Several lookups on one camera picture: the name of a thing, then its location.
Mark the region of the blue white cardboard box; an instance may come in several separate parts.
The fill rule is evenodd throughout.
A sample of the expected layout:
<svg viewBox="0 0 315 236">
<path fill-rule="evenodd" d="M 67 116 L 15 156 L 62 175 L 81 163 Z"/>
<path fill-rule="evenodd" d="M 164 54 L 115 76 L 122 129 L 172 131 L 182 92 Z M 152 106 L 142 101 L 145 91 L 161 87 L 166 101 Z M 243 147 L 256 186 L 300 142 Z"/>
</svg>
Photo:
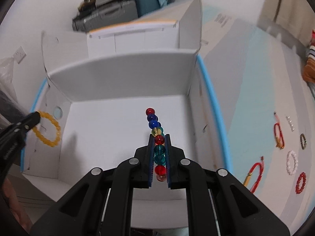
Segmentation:
<svg viewBox="0 0 315 236">
<path fill-rule="evenodd" d="M 223 118 L 202 60 L 233 23 L 193 0 L 87 34 L 43 31 L 46 78 L 32 110 L 56 118 L 61 140 L 49 147 L 29 133 L 23 176 L 59 200 L 91 169 L 112 169 L 148 143 L 147 108 L 188 159 L 206 169 L 230 168 Z"/>
</svg>

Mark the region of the striped bed sheet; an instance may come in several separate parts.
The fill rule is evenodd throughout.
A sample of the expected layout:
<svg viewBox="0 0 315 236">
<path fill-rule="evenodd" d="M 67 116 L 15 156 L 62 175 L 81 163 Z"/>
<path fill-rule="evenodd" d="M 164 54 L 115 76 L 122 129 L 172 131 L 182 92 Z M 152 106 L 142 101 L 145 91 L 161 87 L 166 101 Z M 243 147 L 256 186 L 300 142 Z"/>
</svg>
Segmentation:
<svg viewBox="0 0 315 236">
<path fill-rule="evenodd" d="M 303 61 L 260 28 L 205 6 L 190 90 L 196 155 L 247 181 L 289 228 L 314 209 L 314 98 Z"/>
</svg>

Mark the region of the grey hard case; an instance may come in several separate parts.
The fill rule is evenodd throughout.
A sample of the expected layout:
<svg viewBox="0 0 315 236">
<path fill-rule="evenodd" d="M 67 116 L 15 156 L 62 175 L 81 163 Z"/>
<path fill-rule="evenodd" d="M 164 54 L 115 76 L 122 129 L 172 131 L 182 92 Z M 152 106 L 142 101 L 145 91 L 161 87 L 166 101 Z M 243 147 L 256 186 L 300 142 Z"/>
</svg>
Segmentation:
<svg viewBox="0 0 315 236">
<path fill-rule="evenodd" d="M 73 31 L 91 30 L 138 19 L 136 2 L 120 1 L 103 5 L 87 14 L 79 14 L 72 20 Z"/>
</svg>

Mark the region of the striped red orange pillow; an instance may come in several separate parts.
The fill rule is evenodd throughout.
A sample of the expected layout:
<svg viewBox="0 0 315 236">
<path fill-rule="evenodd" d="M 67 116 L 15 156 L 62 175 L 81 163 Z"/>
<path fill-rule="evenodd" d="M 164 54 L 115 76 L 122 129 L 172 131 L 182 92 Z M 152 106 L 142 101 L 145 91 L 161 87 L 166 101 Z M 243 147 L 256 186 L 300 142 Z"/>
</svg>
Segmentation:
<svg viewBox="0 0 315 236">
<path fill-rule="evenodd" d="M 307 52 L 307 62 L 303 68 L 302 78 L 308 83 L 315 83 L 315 32 L 312 31 L 312 38 Z"/>
</svg>

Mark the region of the beige curtain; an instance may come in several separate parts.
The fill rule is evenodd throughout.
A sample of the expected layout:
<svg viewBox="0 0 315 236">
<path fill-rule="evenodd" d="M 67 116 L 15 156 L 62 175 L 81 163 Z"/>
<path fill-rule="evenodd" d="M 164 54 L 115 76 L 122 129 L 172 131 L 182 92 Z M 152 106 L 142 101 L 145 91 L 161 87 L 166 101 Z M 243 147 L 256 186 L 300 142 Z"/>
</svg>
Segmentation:
<svg viewBox="0 0 315 236">
<path fill-rule="evenodd" d="M 260 21 L 271 21 L 308 46 L 314 31 L 314 11 L 307 0 L 265 0 Z"/>
</svg>

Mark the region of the white wall socket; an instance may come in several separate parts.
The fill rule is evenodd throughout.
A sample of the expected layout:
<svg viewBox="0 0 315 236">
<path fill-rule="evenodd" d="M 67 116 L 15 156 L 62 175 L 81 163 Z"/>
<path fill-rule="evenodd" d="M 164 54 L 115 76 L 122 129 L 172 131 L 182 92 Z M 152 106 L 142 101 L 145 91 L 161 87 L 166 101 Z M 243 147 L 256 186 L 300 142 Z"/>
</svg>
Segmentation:
<svg viewBox="0 0 315 236">
<path fill-rule="evenodd" d="M 17 64 L 20 64 L 21 61 L 26 57 L 26 53 L 22 46 L 20 46 L 15 53 L 13 54 L 14 60 L 17 62 Z"/>
</svg>

